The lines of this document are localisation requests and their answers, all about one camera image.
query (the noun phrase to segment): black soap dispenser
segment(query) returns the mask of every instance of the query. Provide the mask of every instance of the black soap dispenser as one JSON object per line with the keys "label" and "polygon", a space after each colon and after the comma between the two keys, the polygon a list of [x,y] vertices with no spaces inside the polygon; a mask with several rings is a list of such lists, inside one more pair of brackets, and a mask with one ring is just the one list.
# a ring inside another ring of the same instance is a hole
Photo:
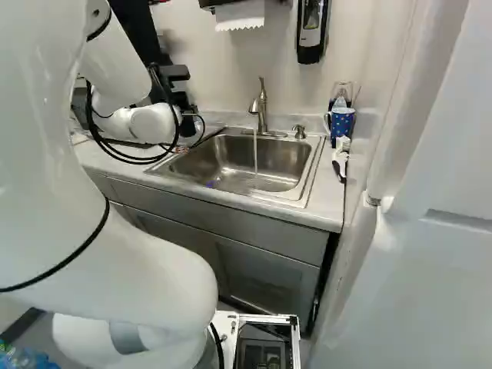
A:
{"label": "black soap dispenser", "polygon": [[297,50],[300,64],[318,63],[328,44],[331,0],[299,0]]}

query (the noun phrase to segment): paper towel dispenser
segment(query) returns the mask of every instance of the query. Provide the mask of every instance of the paper towel dispenser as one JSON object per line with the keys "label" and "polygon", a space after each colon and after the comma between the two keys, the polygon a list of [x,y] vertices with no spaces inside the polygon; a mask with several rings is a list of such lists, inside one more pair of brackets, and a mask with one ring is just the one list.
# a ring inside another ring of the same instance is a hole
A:
{"label": "paper towel dispenser", "polygon": [[[198,0],[198,3],[200,4],[200,8],[204,10],[208,10],[212,12],[212,14],[214,14],[216,6],[231,4],[233,2],[245,2],[245,1],[247,0]],[[281,3],[285,3],[289,1],[290,0],[277,0],[277,2],[281,2]]]}

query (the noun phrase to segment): small blue object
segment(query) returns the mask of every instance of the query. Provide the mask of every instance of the small blue object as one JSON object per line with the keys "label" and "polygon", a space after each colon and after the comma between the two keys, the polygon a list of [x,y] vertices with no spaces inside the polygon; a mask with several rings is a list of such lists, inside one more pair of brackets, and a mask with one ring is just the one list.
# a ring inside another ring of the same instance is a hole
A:
{"label": "small blue object", "polygon": [[355,109],[353,108],[333,108],[331,110],[331,147],[335,147],[337,137],[350,137],[352,126],[355,121]]}
{"label": "small blue object", "polygon": [[6,349],[0,350],[0,369],[60,369],[47,354],[30,348],[3,347]]}

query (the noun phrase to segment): floor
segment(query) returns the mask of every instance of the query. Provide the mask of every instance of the floor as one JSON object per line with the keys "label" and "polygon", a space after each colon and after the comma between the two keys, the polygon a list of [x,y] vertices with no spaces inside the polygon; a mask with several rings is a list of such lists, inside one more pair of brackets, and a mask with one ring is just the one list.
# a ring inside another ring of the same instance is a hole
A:
{"label": "floor", "polygon": [[[219,310],[234,310],[233,308],[219,303]],[[15,343],[16,347],[30,347],[38,351],[45,352],[62,369],[85,369],[81,365],[69,360],[59,349],[57,349],[52,338],[52,314],[45,314],[36,321]],[[301,366],[304,366],[309,355],[311,342],[302,340],[301,342]]]}

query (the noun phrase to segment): blue cup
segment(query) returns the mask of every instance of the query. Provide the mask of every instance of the blue cup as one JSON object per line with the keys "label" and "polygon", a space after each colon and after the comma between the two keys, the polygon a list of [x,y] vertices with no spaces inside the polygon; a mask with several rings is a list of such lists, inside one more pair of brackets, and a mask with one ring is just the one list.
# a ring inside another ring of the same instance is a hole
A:
{"label": "blue cup", "polygon": [[337,137],[351,136],[352,126],[355,121],[355,109],[333,108],[329,114],[331,116],[331,147],[334,148]]}

